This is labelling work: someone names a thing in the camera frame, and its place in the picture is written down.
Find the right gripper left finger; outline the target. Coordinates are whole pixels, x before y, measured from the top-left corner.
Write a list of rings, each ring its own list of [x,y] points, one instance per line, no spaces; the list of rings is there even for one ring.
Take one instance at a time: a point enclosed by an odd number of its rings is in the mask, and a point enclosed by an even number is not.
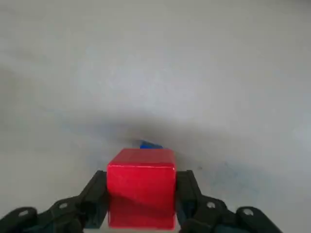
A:
[[[2,233],[82,233],[101,227],[108,212],[106,172],[98,170],[83,191],[55,202],[38,213],[34,207],[19,207],[0,219]]]

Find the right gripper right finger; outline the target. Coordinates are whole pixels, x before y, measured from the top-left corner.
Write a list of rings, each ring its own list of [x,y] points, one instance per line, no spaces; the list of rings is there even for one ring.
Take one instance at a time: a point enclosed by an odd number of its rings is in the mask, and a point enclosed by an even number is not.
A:
[[[176,174],[175,212],[181,233],[282,233],[258,208],[232,212],[222,200],[203,195],[191,170]]]

